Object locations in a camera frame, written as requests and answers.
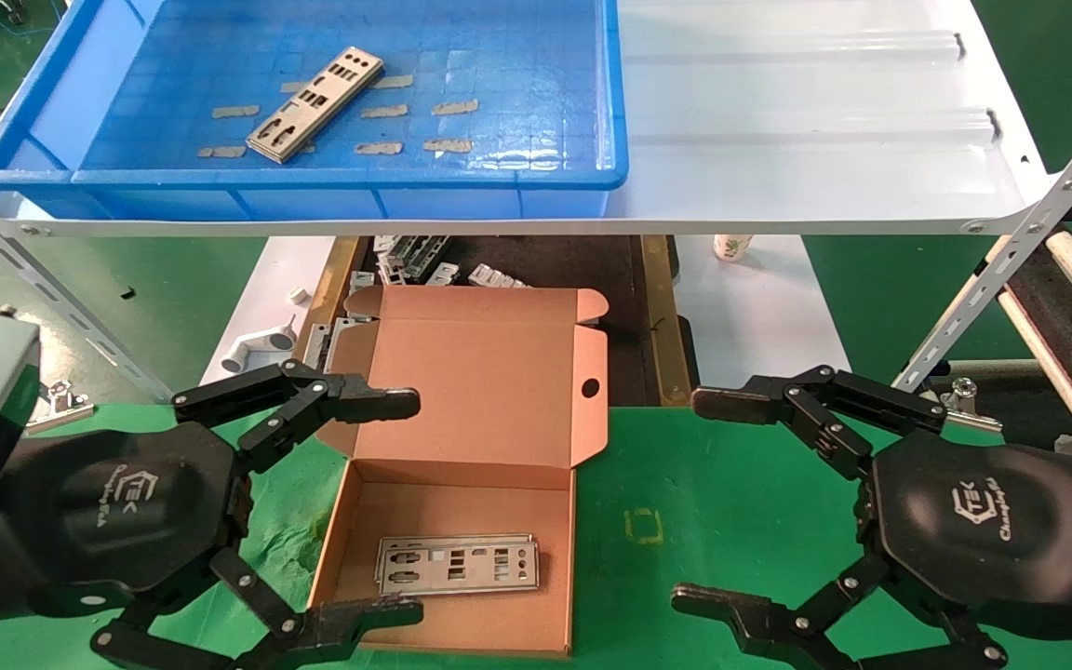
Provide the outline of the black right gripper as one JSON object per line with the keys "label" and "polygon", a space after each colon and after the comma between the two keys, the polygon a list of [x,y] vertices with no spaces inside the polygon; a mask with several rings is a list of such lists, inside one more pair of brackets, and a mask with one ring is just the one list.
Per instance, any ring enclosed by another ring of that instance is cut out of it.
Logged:
{"label": "black right gripper", "polygon": [[1072,640],[1072,455],[915,433],[873,458],[860,504],[885,593],[920,621]]}

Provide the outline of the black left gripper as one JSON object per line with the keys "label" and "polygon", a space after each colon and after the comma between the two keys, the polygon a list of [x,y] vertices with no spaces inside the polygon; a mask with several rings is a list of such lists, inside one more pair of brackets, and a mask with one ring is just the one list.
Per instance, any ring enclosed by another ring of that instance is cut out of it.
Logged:
{"label": "black left gripper", "polygon": [[[329,422],[410,419],[416,390],[289,359],[174,394],[173,408],[182,425],[163,432],[19,442],[0,475],[0,620],[124,608],[92,638],[123,669],[301,669],[349,659],[366,632],[421,622],[422,602],[404,596],[298,613],[235,551],[249,527],[248,471],[272,468]],[[238,455],[208,429],[256,414]],[[230,658],[153,635],[158,617],[217,583],[260,621],[259,643]]]}

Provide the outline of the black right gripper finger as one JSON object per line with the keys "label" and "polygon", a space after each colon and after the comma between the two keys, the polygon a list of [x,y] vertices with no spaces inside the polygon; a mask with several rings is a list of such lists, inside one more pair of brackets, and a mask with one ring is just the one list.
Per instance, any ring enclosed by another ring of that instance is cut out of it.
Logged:
{"label": "black right gripper finger", "polygon": [[912,582],[915,574],[875,551],[864,551],[835,580],[795,610],[771,599],[696,583],[678,583],[671,602],[679,613],[719,621],[730,627],[741,652],[793,669],[1003,669],[1007,651],[983,629],[965,605],[944,599],[932,617],[946,632],[940,646],[852,659],[828,631],[881,586]]}
{"label": "black right gripper finger", "polygon": [[894,436],[918,430],[937,436],[947,419],[936,400],[830,366],[788,378],[753,376],[739,389],[701,386],[690,394],[690,407],[711,421],[785,425],[847,480],[869,474],[873,453],[870,442],[845,423],[847,417]]}

